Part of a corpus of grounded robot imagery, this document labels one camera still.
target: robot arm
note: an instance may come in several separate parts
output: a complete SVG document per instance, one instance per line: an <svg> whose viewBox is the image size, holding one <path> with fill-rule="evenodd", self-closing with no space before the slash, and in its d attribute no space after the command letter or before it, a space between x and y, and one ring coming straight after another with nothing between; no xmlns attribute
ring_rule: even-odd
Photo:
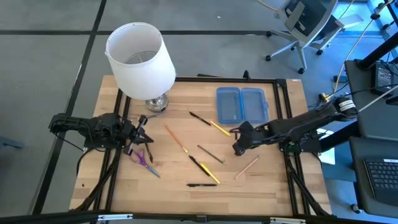
<svg viewBox="0 0 398 224"><path fill-rule="evenodd" d="M84 146L87 148L116 148L125 140L134 144L154 142L142 128L147 121L148 119L141 115L139 124L135 127L128 119L113 113L91 119L69 117L60 113L52 118L49 129L54 134L69 130L78 131L86 138Z"/></svg>
<svg viewBox="0 0 398 224"><path fill-rule="evenodd" d="M290 119L277 119L254 128L249 122L230 130L240 133L239 140L233 144L237 156L246 149L254 149L262 144L275 144L291 141L299 143L303 136L332 121L349 121L356 119L358 110L349 98L339 97L318 109Z"/></svg>

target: pink pencil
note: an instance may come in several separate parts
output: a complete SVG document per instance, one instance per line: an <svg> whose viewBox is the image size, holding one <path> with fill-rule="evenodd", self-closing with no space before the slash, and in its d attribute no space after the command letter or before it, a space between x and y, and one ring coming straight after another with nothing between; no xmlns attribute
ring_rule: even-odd
<svg viewBox="0 0 398 224"><path fill-rule="evenodd" d="M240 173L238 173L234 179L238 178L241 174L243 174L244 171L246 171L249 167L251 167L257 160L260 159L260 156L257 156L249 165L247 165Z"/></svg>

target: silver lamp base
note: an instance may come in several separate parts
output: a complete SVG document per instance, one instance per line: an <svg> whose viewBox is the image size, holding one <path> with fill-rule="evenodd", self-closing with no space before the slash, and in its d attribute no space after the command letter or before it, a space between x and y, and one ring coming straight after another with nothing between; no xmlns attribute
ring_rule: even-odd
<svg viewBox="0 0 398 224"><path fill-rule="evenodd" d="M163 94L158 98L146 100L145 105L150 111L154 113L160 113L166 110L167 106L169 105L169 99L167 98L166 94Z"/></svg>

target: wooden pencil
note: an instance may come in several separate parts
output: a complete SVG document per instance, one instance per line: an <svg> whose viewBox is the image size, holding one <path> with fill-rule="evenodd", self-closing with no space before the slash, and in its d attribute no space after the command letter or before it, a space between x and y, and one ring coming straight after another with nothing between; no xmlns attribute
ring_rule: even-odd
<svg viewBox="0 0 398 224"><path fill-rule="evenodd" d="M174 135L174 133L169 129L169 127L165 124L164 127L166 128L166 130L170 133L170 135L174 138L174 140L181 146L181 148L188 153L188 150L184 147L184 145L180 142L180 140L178 140L178 138L176 137L176 135Z"/></svg>
<svg viewBox="0 0 398 224"><path fill-rule="evenodd" d="M243 174L244 171L246 171L249 167L251 167L258 159L260 159L260 156L257 156L249 165L247 165L241 172L239 172L234 179L238 178L241 174Z"/></svg>

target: scissors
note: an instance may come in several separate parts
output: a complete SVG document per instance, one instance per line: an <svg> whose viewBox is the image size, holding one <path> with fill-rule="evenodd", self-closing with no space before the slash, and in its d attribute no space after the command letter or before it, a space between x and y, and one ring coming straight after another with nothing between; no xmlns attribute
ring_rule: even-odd
<svg viewBox="0 0 398 224"><path fill-rule="evenodd" d="M158 178L160 178L160 175L156 172L156 170L152 168L150 165L148 165L147 162L145 161L144 149L139 149L137 152L133 150L131 152L130 159L136 164L143 165L147 170L149 170L151 173L155 174Z"/></svg>

